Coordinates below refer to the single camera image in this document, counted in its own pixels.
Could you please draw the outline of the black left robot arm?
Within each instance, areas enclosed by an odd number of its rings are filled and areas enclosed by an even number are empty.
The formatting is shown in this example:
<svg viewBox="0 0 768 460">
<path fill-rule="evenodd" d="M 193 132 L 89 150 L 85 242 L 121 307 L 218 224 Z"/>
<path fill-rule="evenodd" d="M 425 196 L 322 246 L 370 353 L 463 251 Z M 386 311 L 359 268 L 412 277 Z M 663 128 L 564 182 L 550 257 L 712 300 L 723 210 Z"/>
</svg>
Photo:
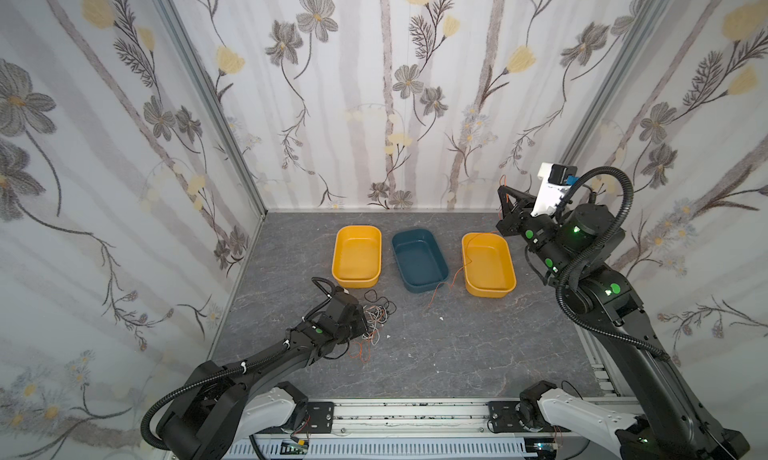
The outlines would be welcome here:
<svg viewBox="0 0 768 460">
<path fill-rule="evenodd" d="M 364 308 L 343 287 L 314 277 L 325 295 L 285 338 L 244 360 L 200 364 L 185 384 L 164 395 L 144 414 L 141 436 L 179 459 L 221 459 L 241 436 L 246 407 L 278 387 L 286 375 L 328 359 L 338 345 L 369 332 Z"/>
</svg>

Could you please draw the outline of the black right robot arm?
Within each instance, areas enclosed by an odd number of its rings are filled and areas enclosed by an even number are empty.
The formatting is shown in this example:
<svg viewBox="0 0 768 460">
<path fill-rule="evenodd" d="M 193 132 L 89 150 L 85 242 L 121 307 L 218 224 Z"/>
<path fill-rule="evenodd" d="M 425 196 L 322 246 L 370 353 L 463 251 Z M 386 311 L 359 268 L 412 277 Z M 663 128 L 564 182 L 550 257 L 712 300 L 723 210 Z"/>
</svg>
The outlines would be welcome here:
<svg viewBox="0 0 768 460">
<path fill-rule="evenodd" d="M 548 270 L 545 284 L 575 325 L 606 350 L 635 395 L 631 418 L 575 398 L 541 381 L 521 396 L 521 419 L 579 434 L 620 459 L 741 459 L 744 435 L 725 428 L 699 401 L 658 340 L 636 289 L 606 259 L 622 242 L 634 200 L 627 174 L 600 166 L 577 175 L 555 167 L 552 212 L 540 199 L 501 185 L 497 193 L 503 236 L 518 235 Z"/>
</svg>

